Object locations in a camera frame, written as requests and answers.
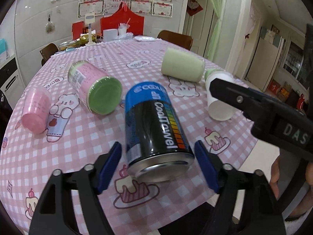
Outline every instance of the rainbow stripe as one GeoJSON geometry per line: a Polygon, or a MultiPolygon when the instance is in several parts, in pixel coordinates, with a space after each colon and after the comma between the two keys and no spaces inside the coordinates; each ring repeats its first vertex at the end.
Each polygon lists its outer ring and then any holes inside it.
{"type": "Polygon", "coordinates": [[[166,103],[164,103],[163,105],[164,105],[167,117],[168,117],[168,119],[170,121],[170,124],[172,126],[173,133],[174,133],[174,136],[175,136],[175,139],[176,139],[176,142],[177,142],[177,146],[179,148],[181,148],[181,149],[186,149],[184,141],[183,141],[183,138],[181,136],[181,133],[179,131],[179,128],[177,126],[175,117],[173,115],[173,112],[172,112],[170,106],[168,104],[166,104],[166,103]]]}

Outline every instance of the window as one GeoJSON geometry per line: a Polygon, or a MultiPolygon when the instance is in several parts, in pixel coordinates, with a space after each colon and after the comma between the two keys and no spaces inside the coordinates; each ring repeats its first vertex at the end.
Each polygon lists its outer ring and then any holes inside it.
{"type": "Polygon", "coordinates": [[[309,74],[307,68],[302,66],[303,50],[293,42],[290,43],[289,51],[283,68],[289,72],[305,89],[308,89],[309,82],[306,77],[309,74]]]}

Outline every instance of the screw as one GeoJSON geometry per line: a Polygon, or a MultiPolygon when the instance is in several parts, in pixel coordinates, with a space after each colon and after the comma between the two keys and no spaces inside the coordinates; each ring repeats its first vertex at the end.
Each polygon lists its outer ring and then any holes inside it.
{"type": "Polygon", "coordinates": [[[242,103],[244,101],[244,98],[242,96],[237,96],[236,100],[238,103],[242,103]]]}
{"type": "Polygon", "coordinates": [[[53,174],[54,176],[59,176],[61,173],[62,173],[62,171],[61,171],[60,169],[55,169],[55,170],[52,172],[52,174],[53,174]]]}
{"type": "Polygon", "coordinates": [[[258,175],[259,177],[264,175],[263,171],[260,169],[255,170],[255,174],[258,175]]]}
{"type": "Polygon", "coordinates": [[[224,164],[223,165],[223,169],[225,169],[225,170],[232,170],[233,167],[230,164],[224,164]]]}
{"type": "Polygon", "coordinates": [[[94,168],[94,165],[93,164],[87,164],[84,166],[84,170],[85,171],[90,171],[94,168]]]}

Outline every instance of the green lid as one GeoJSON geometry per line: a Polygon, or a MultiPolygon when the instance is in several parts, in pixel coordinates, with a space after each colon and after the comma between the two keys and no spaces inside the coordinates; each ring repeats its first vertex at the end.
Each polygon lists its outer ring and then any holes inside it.
{"type": "Polygon", "coordinates": [[[100,115],[111,113],[120,103],[122,84],[113,77],[103,77],[89,90],[87,104],[90,110],[100,115]]]}
{"type": "Polygon", "coordinates": [[[210,74],[212,74],[213,72],[216,72],[216,71],[223,71],[223,70],[222,70],[222,69],[217,69],[217,68],[208,69],[208,70],[205,72],[204,80],[207,80],[208,76],[209,76],[210,74]]]}

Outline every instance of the table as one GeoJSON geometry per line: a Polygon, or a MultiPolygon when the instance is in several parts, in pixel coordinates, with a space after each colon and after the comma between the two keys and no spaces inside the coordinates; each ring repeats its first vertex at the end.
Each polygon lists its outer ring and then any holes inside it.
{"type": "MultiPolygon", "coordinates": [[[[119,79],[123,85],[123,99],[128,89],[138,82],[159,82],[167,89],[192,147],[197,140],[202,140],[224,163],[237,169],[243,164],[257,141],[250,133],[252,122],[240,111],[224,122],[212,120],[207,112],[204,79],[195,84],[161,74],[162,57],[168,47],[189,52],[163,40],[101,43],[54,55],[38,71],[13,111],[0,153],[0,199],[20,229],[29,230],[38,198],[53,170],[71,172],[94,163],[115,141],[125,147],[123,100],[108,116],[90,113],[79,103],[67,81],[69,65],[75,61],[88,59],[119,79]],[[36,85],[50,91],[53,104],[60,106],[62,100],[72,101],[71,116],[62,118],[61,126],[56,126],[60,118],[50,115],[47,130],[40,135],[28,133],[20,122],[25,94],[36,85]]],[[[208,60],[205,63],[207,69],[218,68],[208,60]]],[[[125,164],[122,157],[109,188],[99,195],[116,235],[146,234],[182,217],[214,195],[196,160],[185,175],[158,184],[139,185],[132,181],[125,164]],[[137,190],[131,197],[123,197],[123,190],[131,187],[144,188],[143,193],[137,190]]],[[[72,195],[79,230],[88,234],[78,194],[73,191],[72,195]]]]}

